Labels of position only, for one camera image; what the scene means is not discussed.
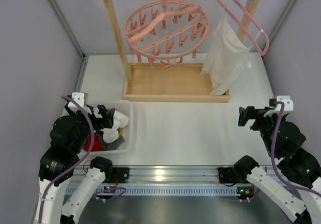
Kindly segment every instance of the white cloth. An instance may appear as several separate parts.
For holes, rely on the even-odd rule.
[[[202,74],[209,74],[214,90],[211,95],[224,94],[237,80],[243,69],[250,68],[249,52],[253,45],[245,47],[238,39],[225,16],[213,31],[214,40],[203,65]]]

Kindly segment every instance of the gray floor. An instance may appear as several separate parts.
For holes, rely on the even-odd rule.
[[[217,197],[122,197],[106,202],[92,199],[79,224],[213,224],[289,223],[277,205],[260,193],[251,203]]]

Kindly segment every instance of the wooden frame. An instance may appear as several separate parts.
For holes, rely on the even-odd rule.
[[[248,0],[246,9],[253,15],[260,0]],[[229,91],[221,96],[212,96],[209,75],[201,75],[202,63],[184,64],[165,69],[157,65],[129,63],[122,40],[119,24],[112,0],[104,0],[111,25],[115,33],[117,47],[126,75],[123,97],[131,101],[174,101],[174,102],[228,102]],[[248,29],[250,19],[244,14],[242,25]],[[243,41],[244,31],[239,28],[238,38]]]

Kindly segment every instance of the wooden post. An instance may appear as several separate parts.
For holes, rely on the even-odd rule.
[[[254,15],[254,13],[256,11],[256,8],[257,8],[259,2],[260,2],[260,0],[248,0],[248,2],[246,4],[246,9],[252,16]],[[251,20],[246,14],[244,14],[241,23],[246,29],[248,29],[250,26]],[[243,31],[242,28],[239,28],[239,30],[237,32],[237,37],[240,39],[241,42],[244,40],[245,32]]]
[[[122,66],[123,66],[125,74],[126,74],[127,83],[128,83],[129,86],[131,86],[132,85],[131,67],[130,67],[130,64],[128,63],[126,50],[125,50],[125,47],[124,47],[124,44],[123,44],[123,41],[122,41],[122,36],[121,36],[121,33],[120,33],[120,29],[119,29],[119,24],[118,24],[115,8],[114,8],[114,5],[112,3],[112,0],[104,0],[104,4],[105,4],[105,7],[107,9],[107,13],[109,15],[109,18],[110,18],[110,21],[111,21],[111,25],[112,25],[112,28],[113,28],[114,33],[115,33],[117,47],[118,47],[118,51],[119,51],[119,56],[120,56],[120,59],[121,59],[121,62],[122,62]]]

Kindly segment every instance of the gray wall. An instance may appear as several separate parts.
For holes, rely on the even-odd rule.
[[[0,218],[30,223],[40,158],[80,57],[47,0],[0,0]]]
[[[265,57],[277,94],[290,95],[289,119],[321,162],[321,0],[298,0]]]
[[[128,17],[137,8],[153,1],[158,0],[114,0],[121,31],[123,32]],[[202,9],[209,18],[211,29],[217,26],[223,9],[216,0],[187,1],[201,4]],[[240,1],[244,5],[247,2],[247,0]],[[57,0],[57,2],[85,53],[118,52],[110,20],[102,0]],[[288,2],[289,0],[261,0],[255,18],[267,34],[272,32],[277,19]],[[237,10],[232,1],[228,1],[228,6],[241,19],[243,14],[240,10]],[[237,29],[236,24],[232,24],[232,27]],[[250,32],[252,35],[256,35],[257,30],[255,27],[250,26]],[[261,47],[264,46],[264,40],[258,39],[258,42]],[[248,45],[249,41],[246,39],[244,43]],[[210,38],[203,44],[200,51],[207,51],[209,47]]]

